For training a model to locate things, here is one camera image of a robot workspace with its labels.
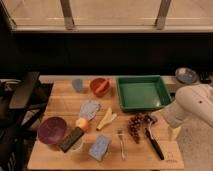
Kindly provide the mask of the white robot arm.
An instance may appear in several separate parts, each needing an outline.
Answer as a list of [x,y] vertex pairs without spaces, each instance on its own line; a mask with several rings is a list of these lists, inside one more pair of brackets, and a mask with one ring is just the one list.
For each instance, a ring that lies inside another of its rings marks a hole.
[[175,99],[162,109],[166,122],[177,128],[191,114],[213,128],[213,87],[197,84],[179,88]]

